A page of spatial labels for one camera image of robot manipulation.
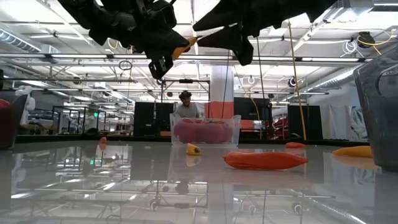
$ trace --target white wall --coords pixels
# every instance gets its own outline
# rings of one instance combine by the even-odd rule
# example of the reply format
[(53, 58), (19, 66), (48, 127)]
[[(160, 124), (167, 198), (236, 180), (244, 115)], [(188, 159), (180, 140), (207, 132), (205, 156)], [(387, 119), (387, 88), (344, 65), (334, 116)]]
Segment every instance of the white wall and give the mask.
[(329, 90), (329, 95), (313, 95), (307, 102), (314, 106), (360, 106), (354, 83), (341, 86), (340, 90)]

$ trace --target clear plastic bin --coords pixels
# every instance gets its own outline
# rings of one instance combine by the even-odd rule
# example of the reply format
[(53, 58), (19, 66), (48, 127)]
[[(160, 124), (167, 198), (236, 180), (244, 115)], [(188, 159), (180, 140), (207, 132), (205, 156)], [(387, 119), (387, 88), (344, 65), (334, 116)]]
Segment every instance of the clear plastic bin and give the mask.
[(398, 48), (354, 71), (374, 162), (398, 171)]
[(229, 144), (237, 146), (241, 116), (231, 119), (191, 119), (170, 114), (172, 144)]

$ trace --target man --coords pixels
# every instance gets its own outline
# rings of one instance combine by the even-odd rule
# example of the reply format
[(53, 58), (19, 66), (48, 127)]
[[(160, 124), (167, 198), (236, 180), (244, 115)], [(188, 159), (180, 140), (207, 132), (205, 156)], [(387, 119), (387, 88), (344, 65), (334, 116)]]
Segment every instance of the man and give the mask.
[(180, 115), (181, 118), (199, 118), (199, 111), (196, 104), (191, 103), (192, 94), (188, 91), (183, 91), (180, 94), (182, 105), (178, 106), (175, 113)]

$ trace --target glossy white floor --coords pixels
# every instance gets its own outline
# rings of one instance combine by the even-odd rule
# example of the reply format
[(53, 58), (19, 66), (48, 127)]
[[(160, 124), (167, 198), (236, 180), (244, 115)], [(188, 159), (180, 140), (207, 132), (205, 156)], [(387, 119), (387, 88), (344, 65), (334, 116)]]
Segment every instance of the glossy white floor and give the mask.
[[(397, 223), (398, 175), (334, 147), (240, 145), (187, 157), (169, 143), (18, 144), (1, 156), (0, 223)], [(287, 151), (286, 171), (228, 167), (229, 151)]]

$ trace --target ceiling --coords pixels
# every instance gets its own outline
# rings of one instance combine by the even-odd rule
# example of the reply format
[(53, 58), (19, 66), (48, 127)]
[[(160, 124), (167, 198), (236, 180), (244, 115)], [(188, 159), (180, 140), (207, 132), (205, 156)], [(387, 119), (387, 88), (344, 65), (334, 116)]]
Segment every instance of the ceiling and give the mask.
[[(47, 1), (48, 5), (41, 0), (1, 0), (0, 1), (0, 21), (7, 29), (13, 31), (20, 38), (26, 38), (26, 41), (34, 44), (47, 44), (55, 47), (62, 54), (129, 54), (128, 50), (122, 48), (115, 40), (109, 40), (104, 46), (93, 42), (88, 36), (88, 30), (80, 27), (76, 21), (67, 13), (66, 10), (55, 0)], [(174, 4), (175, 15), (178, 24), (175, 30), (184, 37), (194, 35), (208, 35), (214, 30), (194, 33), (192, 24), (202, 18), (216, 4), (217, 0), (177, 0)], [(385, 52), (397, 42), (396, 39), (396, 21), (398, 12), (371, 11), (359, 17), (343, 16), (332, 19), (324, 24), (322, 16), (313, 24), (308, 20), (306, 14), (291, 18), (292, 40), (294, 45), (294, 54), (296, 57), (327, 57), (327, 58), (373, 58), (377, 56), (376, 49), (362, 49), (347, 45), (351, 37), (356, 38), (361, 31), (368, 31), (374, 37), (376, 43), (388, 42), (378, 45), (380, 52)], [(253, 37), (250, 41), (255, 49), (254, 55), (266, 57), (291, 57), (290, 35), (288, 22), (284, 21), (281, 28), (274, 29), (270, 27), (261, 31), (257, 40)], [(21, 49), (0, 42), (0, 53), (25, 53)], [(289, 88), (288, 79), (294, 76), (294, 67), (290, 63), (279, 64), (276, 62), (262, 62), (262, 67), (258, 62), (245, 67), (226, 61), (203, 60), (202, 56), (219, 55), (227, 56), (225, 49), (211, 49), (206, 47), (192, 47), (187, 55), (193, 55), (198, 60), (178, 60), (175, 66), (166, 74), (168, 80), (179, 80), (190, 78), (193, 80), (209, 80), (212, 75), (212, 66), (225, 65), (231, 67), (231, 71), (238, 78), (234, 79), (237, 90), (261, 91), (260, 77), (264, 80), (264, 91), (293, 91)], [(0, 62), (0, 66), (10, 65), (10, 59)], [(137, 80), (137, 83), (103, 83), (106, 88), (118, 89), (120, 94), (137, 101), (154, 101), (152, 95), (148, 95), (144, 90), (159, 90), (160, 86), (156, 84), (151, 77), (147, 67), (147, 60), (129, 60), (132, 63), (132, 69), (123, 71), (118, 67), (120, 60), (113, 62), (104, 60), (74, 60), (72, 58), (59, 59), (57, 65), (43, 62), (37, 59), (26, 60), (23, 58), (12, 58), (13, 66), (11, 68), (20, 68), (20, 64), (27, 65), (27, 69), (18, 69), (28, 75), (41, 74), (41, 76), (56, 74), (56, 78), (81, 77), (84, 79), (123, 79), (129, 78)], [(79, 62), (86, 63), (85, 66), (79, 65)], [(333, 72), (343, 67), (353, 67), (355, 65), (344, 65), (336, 63), (333, 66), (327, 63), (300, 63), (297, 65), (297, 78), (300, 80), (300, 88), (305, 90), (306, 86), (319, 82)], [(71, 82), (48, 83), (51, 86), (60, 87), (63, 85), (68, 88), (92, 88), (96, 82), (81, 82), (74, 85)], [(165, 99), (178, 101), (177, 92), (180, 90), (207, 90), (208, 86), (200, 86), (197, 83), (182, 84), (175, 82), (169, 87), (169, 90), (175, 90), (173, 97), (165, 96)], [(143, 92), (131, 93), (129, 90), (143, 90)], [(63, 91), (68, 96), (76, 94), (88, 96), (94, 100), (102, 102), (109, 101), (109, 98), (103, 98), (101, 92), (70, 92)], [(252, 97), (262, 97), (261, 94), (252, 94)], [(160, 93), (155, 93), (155, 97), (160, 99)], [(207, 93), (197, 93), (193, 95), (194, 100), (207, 99)]]

